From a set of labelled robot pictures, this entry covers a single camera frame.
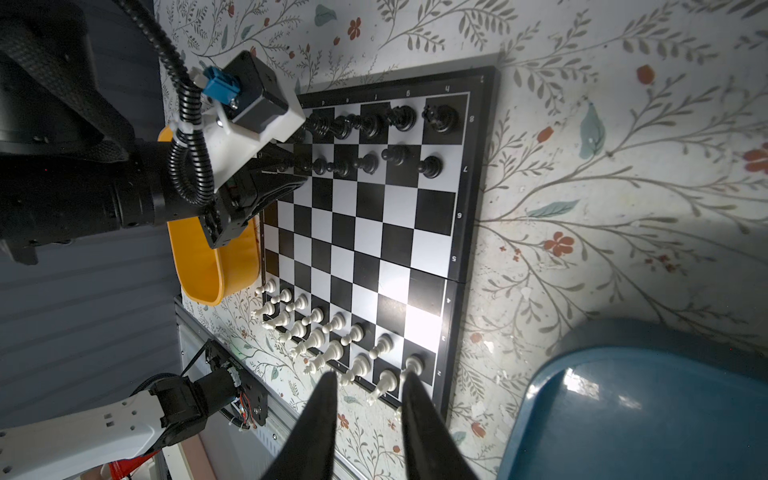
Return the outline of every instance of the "floral pattern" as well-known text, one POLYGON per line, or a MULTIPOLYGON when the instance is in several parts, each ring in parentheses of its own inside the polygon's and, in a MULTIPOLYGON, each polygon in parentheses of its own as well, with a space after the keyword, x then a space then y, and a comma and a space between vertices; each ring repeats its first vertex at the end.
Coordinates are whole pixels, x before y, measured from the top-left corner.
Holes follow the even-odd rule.
MULTIPOLYGON (((766 5, 155 0, 155 11, 188 66, 246 49, 297 93, 496 64, 448 419, 470 466, 494 478, 528 380, 586 320, 632 316, 768 352, 766 5)), ((177 99, 161 80, 170 116, 177 99)), ((213 308, 184 301, 301 412, 318 377, 250 321, 259 304, 252 289, 213 308)), ((400 425, 363 395, 339 390, 338 453, 364 478, 405 478, 400 425)))

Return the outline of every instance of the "white pawn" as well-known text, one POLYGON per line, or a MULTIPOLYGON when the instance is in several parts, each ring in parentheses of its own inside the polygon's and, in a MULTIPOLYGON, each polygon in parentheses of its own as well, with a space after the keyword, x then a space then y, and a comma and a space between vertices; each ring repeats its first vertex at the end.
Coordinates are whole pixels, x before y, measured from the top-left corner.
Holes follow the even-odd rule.
POLYGON ((281 333, 280 336, 277 337, 277 341, 280 343, 285 343, 288 340, 291 339, 291 337, 294 336, 304 336, 306 334, 306 327, 301 324, 301 322, 294 322, 293 327, 291 327, 290 330, 288 330, 285 333, 281 333))
POLYGON ((299 295, 299 298, 295 302, 291 302, 286 305, 287 312, 293 312, 294 310, 304 310, 310 303, 306 301, 306 295, 299 295))
POLYGON ((314 329, 310 336, 303 342, 299 342, 296 348, 288 352, 290 358, 295 359, 299 355, 304 355, 308 349, 317 348, 326 342, 326 335, 321 329, 314 329))
POLYGON ((418 358, 418 356, 411 355, 406 359, 406 368, 400 372, 400 382, 405 382, 408 372, 414 372, 417 376, 421 375, 424 371, 424 363, 418 358))
POLYGON ((379 377, 379 384, 368 395, 368 405, 373 405, 376 400, 387 392, 394 392, 397 388, 397 377, 389 370, 384 370, 379 377))
POLYGON ((368 356, 371 357, 371 360, 375 360, 378 359, 383 353, 387 353, 391 349, 392 339, 389 338, 389 335, 385 333, 381 335, 378 340, 376 340, 376 346, 373 347, 370 352, 368 352, 368 356))
POLYGON ((338 360, 344 355, 344 347, 341 346, 339 340, 333 340, 328 344, 328 350, 322 355, 318 355, 314 359, 311 359, 306 364, 304 373, 317 373, 322 369, 329 360, 338 360))
POLYGON ((323 333, 331 333, 333 330, 338 330, 346 325, 346 319, 341 313, 337 313, 333 318, 323 325, 323 333))
POLYGON ((352 368, 339 378, 339 384, 341 386, 347 386, 354 382, 356 376, 368 375, 371 371, 371 361, 365 355, 358 355, 352 362, 352 368))
POLYGON ((259 308, 254 312, 251 312, 250 318, 254 320, 256 319, 261 320, 262 315, 264 314, 272 315, 273 313, 275 313, 275 306, 272 303, 264 303, 264 306, 262 306, 261 308, 259 308))
POLYGON ((280 302, 289 302, 293 295, 290 294, 290 290, 284 288, 280 295, 270 298, 270 302, 278 304, 280 302))
POLYGON ((313 308, 309 316, 305 316, 301 319, 303 325, 309 325, 310 323, 320 323, 323 321, 323 311, 319 308, 313 308))
POLYGON ((277 291, 277 284, 275 283, 275 279, 271 279, 270 281, 265 283, 264 286, 257 286, 253 289, 253 292, 256 295, 261 295, 264 292, 267 293, 275 293, 277 291))
POLYGON ((352 342, 359 342, 362 340, 362 335, 364 333, 365 332, 362 331, 362 327, 360 325, 352 325, 352 329, 349 331, 349 335, 341 337, 341 344, 347 346, 352 342))
POLYGON ((278 326, 288 325, 288 322, 290 322, 290 314, 288 312, 282 312, 270 321, 262 323, 261 326, 267 330, 274 330, 278 326))

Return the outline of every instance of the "gray wall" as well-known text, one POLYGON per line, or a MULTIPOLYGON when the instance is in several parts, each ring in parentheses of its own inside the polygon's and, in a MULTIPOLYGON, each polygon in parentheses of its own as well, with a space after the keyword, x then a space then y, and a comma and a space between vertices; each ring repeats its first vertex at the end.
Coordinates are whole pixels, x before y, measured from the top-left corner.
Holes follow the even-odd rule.
MULTIPOLYGON (((163 126, 157 57, 105 0, 88 17, 99 88, 152 140, 163 126)), ((180 372, 167 229, 140 228, 0 255, 0 426, 116 402, 157 372, 180 372)))

